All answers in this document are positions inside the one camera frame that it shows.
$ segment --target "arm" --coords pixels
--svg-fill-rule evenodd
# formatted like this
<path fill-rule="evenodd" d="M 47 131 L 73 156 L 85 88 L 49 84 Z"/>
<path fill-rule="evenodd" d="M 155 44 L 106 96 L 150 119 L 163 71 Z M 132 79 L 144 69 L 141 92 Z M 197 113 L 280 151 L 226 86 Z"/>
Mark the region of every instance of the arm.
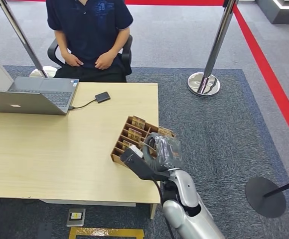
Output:
<path fill-rule="evenodd" d="M 67 40 L 63 31 L 55 30 L 55 34 L 57 42 L 58 43 L 59 49 L 61 50 L 61 56 L 66 61 L 66 63 L 70 66 L 83 65 L 83 63 L 77 57 L 68 52 Z"/>
<path fill-rule="evenodd" d="M 54 3 L 55 2 L 52 0 L 46 0 L 48 16 L 47 22 L 50 28 L 55 31 L 55 35 L 58 44 L 59 45 L 61 56 L 66 61 L 66 63 L 70 66 L 83 65 L 83 62 L 68 52 L 67 41 L 65 34 L 62 31 L 62 26 L 56 14 Z"/>
<path fill-rule="evenodd" d="M 121 50 L 126 42 L 127 42 L 129 35 L 130 29 L 129 27 L 123 30 L 120 30 L 115 43 L 110 50 L 104 53 L 97 59 L 95 62 L 95 68 L 104 70 L 110 67 L 119 51 Z"/>

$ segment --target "stanchion base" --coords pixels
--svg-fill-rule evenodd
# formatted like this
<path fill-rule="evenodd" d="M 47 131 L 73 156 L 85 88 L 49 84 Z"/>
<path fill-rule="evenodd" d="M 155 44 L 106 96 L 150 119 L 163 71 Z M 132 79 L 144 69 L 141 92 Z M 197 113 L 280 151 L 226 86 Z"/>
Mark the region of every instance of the stanchion base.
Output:
<path fill-rule="evenodd" d="M 57 68 L 52 67 L 52 66 L 44 66 L 42 69 L 46 72 L 46 74 L 52 78 L 56 74 Z M 30 77 L 42 77 L 37 69 L 35 69 L 30 73 Z"/>
<path fill-rule="evenodd" d="M 278 188 L 266 178 L 251 178 L 245 186 L 245 195 L 250 205 L 259 214 L 268 218 L 278 218 L 287 209 L 283 192 L 265 198 L 263 195 Z"/>
<path fill-rule="evenodd" d="M 219 91 L 219 81 L 214 75 L 210 75 L 204 91 L 202 94 L 197 93 L 197 89 L 201 83 L 203 76 L 203 72 L 197 72 L 191 75 L 188 79 L 188 87 L 191 92 L 194 93 L 194 95 L 200 97 L 210 97 Z"/>

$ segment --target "black stanchion base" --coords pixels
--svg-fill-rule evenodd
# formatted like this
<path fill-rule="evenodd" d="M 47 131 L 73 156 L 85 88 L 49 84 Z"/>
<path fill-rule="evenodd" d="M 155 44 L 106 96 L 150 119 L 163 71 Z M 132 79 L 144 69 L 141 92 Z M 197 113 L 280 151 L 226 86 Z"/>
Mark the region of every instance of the black stanchion base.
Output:
<path fill-rule="evenodd" d="M 278 218 L 287 209 L 283 192 L 265 198 L 263 195 L 278 188 L 266 178 L 251 178 L 245 186 L 245 195 L 255 211 L 268 218 Z"/>

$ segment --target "black pants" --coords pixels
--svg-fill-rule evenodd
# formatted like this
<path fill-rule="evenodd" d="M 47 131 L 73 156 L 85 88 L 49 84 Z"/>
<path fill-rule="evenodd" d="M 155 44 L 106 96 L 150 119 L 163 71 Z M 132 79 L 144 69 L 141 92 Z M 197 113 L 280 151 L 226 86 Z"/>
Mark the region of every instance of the black pants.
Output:
<path fill-rule="evenodd" d="M 58 70 L 55 78 L 79 79 L 79 82 L 126 82 L 124 71 L 120 66 L 110 66 L 106 70 L 98 70 L 65 64 Z"/>

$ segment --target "yellow floor marking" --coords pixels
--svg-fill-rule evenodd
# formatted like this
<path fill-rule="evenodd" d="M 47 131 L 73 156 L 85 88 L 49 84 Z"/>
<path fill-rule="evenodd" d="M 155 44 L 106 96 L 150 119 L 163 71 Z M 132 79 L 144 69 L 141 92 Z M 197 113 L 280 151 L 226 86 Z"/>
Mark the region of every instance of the yellow floor marking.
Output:
<path fill-rule="evenodd" d="M 109 228 L 70 228 L 69 239 L 76 239 L 76 236 L 94 237 L 122 237 L 143 239 L 144 231 L 141 229 L 109 229 Z"/>

